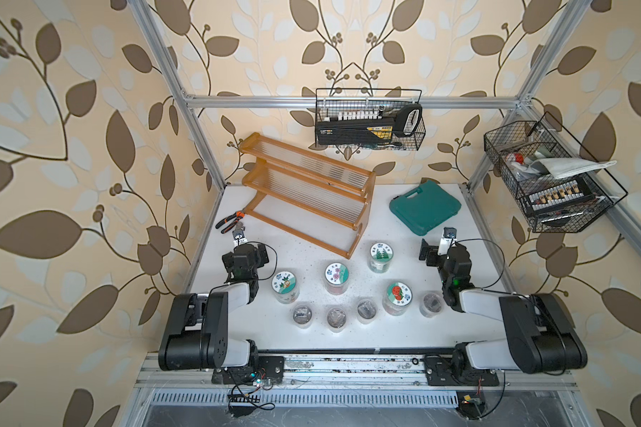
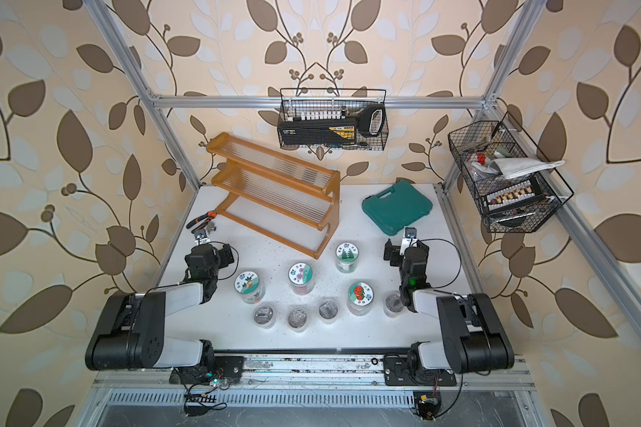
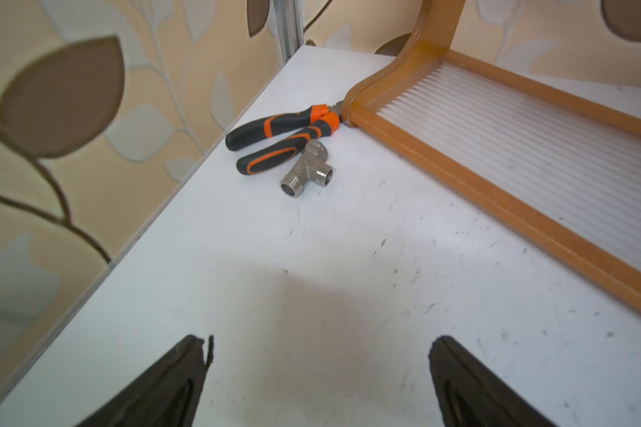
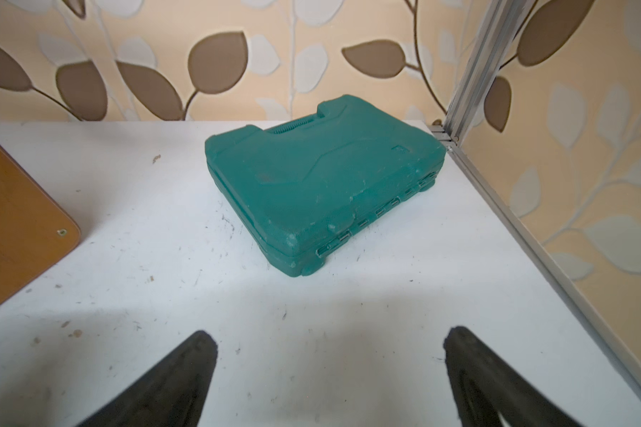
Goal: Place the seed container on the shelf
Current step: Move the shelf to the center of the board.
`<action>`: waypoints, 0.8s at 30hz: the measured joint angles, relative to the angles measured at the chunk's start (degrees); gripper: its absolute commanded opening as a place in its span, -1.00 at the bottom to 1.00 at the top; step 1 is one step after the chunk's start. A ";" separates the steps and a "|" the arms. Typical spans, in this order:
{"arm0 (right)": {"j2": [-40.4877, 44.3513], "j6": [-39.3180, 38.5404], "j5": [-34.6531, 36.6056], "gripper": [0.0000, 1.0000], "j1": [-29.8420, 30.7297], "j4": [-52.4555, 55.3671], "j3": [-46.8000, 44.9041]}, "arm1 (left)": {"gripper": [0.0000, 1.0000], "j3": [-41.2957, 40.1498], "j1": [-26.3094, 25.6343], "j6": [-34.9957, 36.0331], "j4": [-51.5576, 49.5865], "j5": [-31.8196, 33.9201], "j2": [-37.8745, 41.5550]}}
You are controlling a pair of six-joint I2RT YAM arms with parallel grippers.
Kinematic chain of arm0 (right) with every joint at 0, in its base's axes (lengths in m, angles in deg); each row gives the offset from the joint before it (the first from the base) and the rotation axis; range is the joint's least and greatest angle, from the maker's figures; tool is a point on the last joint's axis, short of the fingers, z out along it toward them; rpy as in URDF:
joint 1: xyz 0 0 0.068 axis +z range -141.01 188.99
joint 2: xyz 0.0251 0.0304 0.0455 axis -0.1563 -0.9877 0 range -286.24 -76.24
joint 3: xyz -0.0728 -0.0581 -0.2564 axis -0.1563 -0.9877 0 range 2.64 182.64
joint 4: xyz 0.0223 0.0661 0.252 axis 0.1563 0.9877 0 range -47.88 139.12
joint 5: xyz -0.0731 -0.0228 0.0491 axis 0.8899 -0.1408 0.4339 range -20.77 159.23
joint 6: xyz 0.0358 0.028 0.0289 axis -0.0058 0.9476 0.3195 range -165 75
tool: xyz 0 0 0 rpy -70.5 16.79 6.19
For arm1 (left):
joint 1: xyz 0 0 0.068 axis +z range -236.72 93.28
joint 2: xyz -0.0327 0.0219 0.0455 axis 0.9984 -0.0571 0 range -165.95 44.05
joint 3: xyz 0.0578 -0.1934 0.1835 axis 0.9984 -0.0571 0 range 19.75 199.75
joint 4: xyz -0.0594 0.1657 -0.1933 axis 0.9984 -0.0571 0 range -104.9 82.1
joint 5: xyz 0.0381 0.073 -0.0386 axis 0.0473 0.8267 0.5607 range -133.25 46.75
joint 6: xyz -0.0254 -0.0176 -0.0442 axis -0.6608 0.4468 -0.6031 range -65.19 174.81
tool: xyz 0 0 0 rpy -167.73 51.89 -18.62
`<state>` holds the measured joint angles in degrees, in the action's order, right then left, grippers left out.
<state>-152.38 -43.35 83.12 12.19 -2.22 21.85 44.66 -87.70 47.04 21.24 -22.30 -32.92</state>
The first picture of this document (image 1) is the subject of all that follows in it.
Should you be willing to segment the wooden two-tier shelf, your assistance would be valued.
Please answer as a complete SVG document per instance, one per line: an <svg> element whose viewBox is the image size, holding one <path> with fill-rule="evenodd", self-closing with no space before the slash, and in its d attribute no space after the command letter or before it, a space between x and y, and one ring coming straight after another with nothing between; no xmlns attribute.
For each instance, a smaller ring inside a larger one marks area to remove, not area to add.
<svg viewBox="0 0 641 427"><path fill-rule="evenodd" d="M345 259L352 257L369 223L376 173L260 133L247 137L239 151L256 158L242 178L244 186L256 191L243 209L246 215ZM289 220L278 221L259 212L258 206L268 197L351 230L349 247L331 244L301 231Z"/></svg>

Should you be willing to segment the clear seed jar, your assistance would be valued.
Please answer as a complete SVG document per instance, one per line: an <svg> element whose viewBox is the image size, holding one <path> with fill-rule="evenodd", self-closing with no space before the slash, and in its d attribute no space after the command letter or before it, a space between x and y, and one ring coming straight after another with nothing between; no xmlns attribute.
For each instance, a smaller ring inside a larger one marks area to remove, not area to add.
<svg viewBox="0 0 641 427"><path fill-rule="evenodd" d="M299 304L292 311L293 323L302 329L313 324L313 308L309 304Z"/></svg>
<svg viewBox="0 0 641 427"><path fill-rule="evenodd" d="M443 299L438 293L428 292L420 299L419 311L425 318L434 318L443 310L443 306Z"/></svg>
<svg viewBox="0 0 641 427"><path fill-rule="evenodd" d="M377 318L377 305L371 299L359 300L356 304L356 314L360 323L368 325Z"/></svg>
<svg viewBox="0 0 641 427"><path fill-rule="evenodd" d="M346 311L341 307L331 307L327 311L326 322L331 332L341 332L347 324Z"/></svg>

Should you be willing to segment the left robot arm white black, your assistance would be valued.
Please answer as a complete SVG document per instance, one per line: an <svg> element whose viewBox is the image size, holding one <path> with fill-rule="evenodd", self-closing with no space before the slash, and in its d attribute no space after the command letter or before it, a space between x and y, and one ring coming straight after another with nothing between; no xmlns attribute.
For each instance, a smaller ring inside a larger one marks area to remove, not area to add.
<svg viewBox="0 0 641 427"><path fill-rule="evenodd" d="M254 302L258 270L269 263L266 245L239 245L224 254L222 261L227 272L224 284L206 294L174 298L158 348L161 370L258 369L256 343L229 336L229 315Z"/></svg>

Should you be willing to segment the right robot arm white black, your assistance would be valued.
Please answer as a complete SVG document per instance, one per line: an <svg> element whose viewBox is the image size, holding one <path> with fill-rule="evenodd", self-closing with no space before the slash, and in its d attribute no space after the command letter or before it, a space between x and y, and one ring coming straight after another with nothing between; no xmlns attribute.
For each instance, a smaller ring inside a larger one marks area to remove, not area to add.
<svg viewBox="0 0 641 427"><path fill-rule="evenodd" d="M458 344L452 355L455 370L562 375L587 366L586 347L555 295L522 295L475 286L470 253L452 239L443 239L438 246L422 240L418 259L437 268L443 300L451 309L498 321L504 327L502 339Z"/></svg>

